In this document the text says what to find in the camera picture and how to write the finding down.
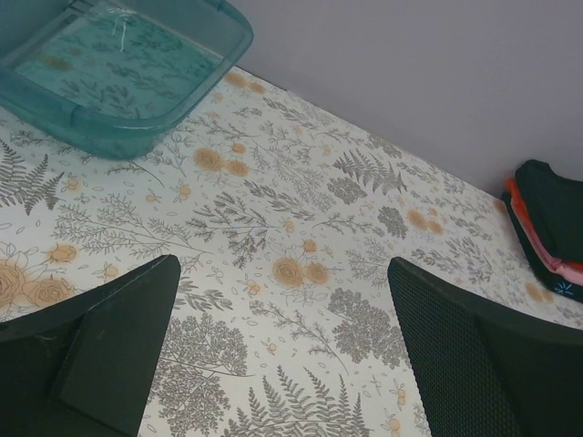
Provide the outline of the pink folded t-shirt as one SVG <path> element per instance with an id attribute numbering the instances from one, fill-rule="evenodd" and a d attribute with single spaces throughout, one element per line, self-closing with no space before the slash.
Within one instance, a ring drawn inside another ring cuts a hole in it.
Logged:
<path id="1" fill-rule="evenodd" d="M 538 237 L 535 237 L 531 244 L 543 262 L 544 266 L 550 272 L 558 274 L 563 279 L 566 279 L 571 283 L 577 284 L 579 286 L 582 285 L 582 268 L 572 267 L 565 261 L 552 257 L 542 246 L 542 243 Z"/>

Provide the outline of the orange folded t-shirt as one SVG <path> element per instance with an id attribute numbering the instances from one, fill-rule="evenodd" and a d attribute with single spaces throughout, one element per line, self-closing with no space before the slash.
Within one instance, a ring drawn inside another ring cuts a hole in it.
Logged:
<path id="1" fill-rule="evenodd" d="M 505 182 L 505 188 L 511 197 L 511 208 L 513 209 L 515 215 L 518 218 L 521 228 L 527 235 L 527 239 L 533 247 L 536 254 L 541 258 L 541 261 L 547 269 L 550 271 L 562 274 L 564 272 L 564 266 L 561 260 L 552 257 L 548 251 L 544 248 L 539 236 L 534 230 L 534 226 L 531 218 L 527 212 L 526 204 L 522 199 L 522 196 L 518 190 L 518 185 L 514 178 L 509 178 Z"/>

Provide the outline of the floral patterned table mat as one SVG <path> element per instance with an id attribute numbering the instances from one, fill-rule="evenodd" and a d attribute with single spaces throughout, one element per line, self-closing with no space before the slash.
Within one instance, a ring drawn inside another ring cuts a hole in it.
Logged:
<path id="1" fill-rule="evenodd" d="M 572 328 L 505 205 L 238 69 L 147 156 L 1 115 L 1 317 L 163 254 L 181 277 L 144 436 L 426 436 L 394 312 L 401 257 Z"/>

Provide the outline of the teal transparent plastic bin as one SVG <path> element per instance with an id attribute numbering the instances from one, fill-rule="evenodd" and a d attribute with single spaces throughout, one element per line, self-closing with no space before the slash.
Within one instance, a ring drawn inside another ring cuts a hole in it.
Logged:
<path id="1" fill-rule="evenodd" d="M 139 158 L 252 39 L 226 1 L 4 1 L 1 104 L 87 153 Z"/>

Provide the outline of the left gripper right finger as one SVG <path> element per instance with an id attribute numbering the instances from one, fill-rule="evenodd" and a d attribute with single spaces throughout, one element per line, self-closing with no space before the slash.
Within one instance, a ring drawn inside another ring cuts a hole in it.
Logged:
<path id="1" fill-rule="evenodd" d="M 395 257 L 392 300 L 433 436 L 579 436 L 582 332 Z"/>

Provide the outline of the black folded t-shirt with logo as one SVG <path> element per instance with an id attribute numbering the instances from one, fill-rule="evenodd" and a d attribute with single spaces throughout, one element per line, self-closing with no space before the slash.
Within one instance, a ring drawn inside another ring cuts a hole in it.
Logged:
<path id="1" fill-rule="evenodd" d="M 501 196 L 502 201 L 506 206 L 506 210 L 514 230 L 517 234 L 519 244 L 525 253 L 526 259 L 533 273 L 537 279 L 549 290 L 557 295 L 564 296 L 568 299 L 582 302 L 582 287 L 578 284 L 564 279 L 557 273 L 551 272 L 542 262 L 541 258 L 536 254 L 532 244 L 527 238 L 526 232 L 520 225 L 517 215 L 512 209 L 512 197 L 509 192 L 504 191 Z"/>

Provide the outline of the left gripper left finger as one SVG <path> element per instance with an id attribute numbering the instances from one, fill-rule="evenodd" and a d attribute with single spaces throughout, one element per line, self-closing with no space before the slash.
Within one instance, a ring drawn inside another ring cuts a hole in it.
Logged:
<path id="1" fill-rule="evenodd" d="M 2 323 L 2 435 L 138 435 L 179 277 L 160 256 Z"/>

